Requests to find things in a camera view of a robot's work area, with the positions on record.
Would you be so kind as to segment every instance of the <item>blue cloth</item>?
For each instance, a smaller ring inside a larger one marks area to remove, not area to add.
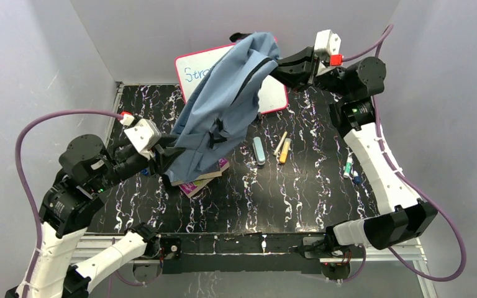
[[[185,148],[166,174],[194,181],[242,142],[258,113],[262,81],[277,67],[279,48],[271,33],[239,41],[208,72],[180,113],[171,134]]]

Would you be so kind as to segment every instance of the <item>book cover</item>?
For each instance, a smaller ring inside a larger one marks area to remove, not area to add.
[[[196,178],[197,180],[203,180],[207,178],[215,178],[222,176],[222,171],[220,169],[219,163],[215,163],[214,165],[210,166],[207,170],[205,170],[200,176]],[[172,186],[179,186],[184,184],[184,181],[177,180],[174,175],[170,175],[169,180],[171,181]]]
[[[222,172],[229,168],[229,162],[225,158],[219,159],[220,176]],[[188,198],[192,198],[197,192],[199,192],[204,186],[206,186],[213,178],[207,178],[202,180],[196,180],[190,183],[180,184],[180,189],[186,194]]]

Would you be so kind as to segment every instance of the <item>green marker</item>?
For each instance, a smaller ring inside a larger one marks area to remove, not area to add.
[[[345,172],[343,173],[344,178],[350,178],[350,171],[352,170],[352,156],[348,156],[347,164],[345,165]]]

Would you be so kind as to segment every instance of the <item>black zipper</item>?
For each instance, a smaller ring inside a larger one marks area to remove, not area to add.
[[[246,79],[244,80],[244,82],[242,82],[242,86],[240,87],[240,89],[238,90],[238,93],[237,93],[237,96],[235,96],[235,99],[231,102],[231,104],[233,104],[237,98],[239,98],[239,95],[240,93],[242,92],[242,90],[244,88],[246,88],[246,85],[249,83],[249,81],[252,79],[252,76],[266,63],[270,62],[272,59],[270,57],[268,58],[265,58],[264,60],[262,60],[259,64],[257,64],[257,66],[252,69],[250,71],[250,73],[248,74],[248,76],[246,76]]]

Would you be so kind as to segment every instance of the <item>light blue case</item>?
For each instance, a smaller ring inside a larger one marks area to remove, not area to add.
[[[266,156],[264,155],[264,149],[262,148],[262,141],[259,137],[253,138],[253,151],[255,152],[255,158],[259,166],[266,163]]]

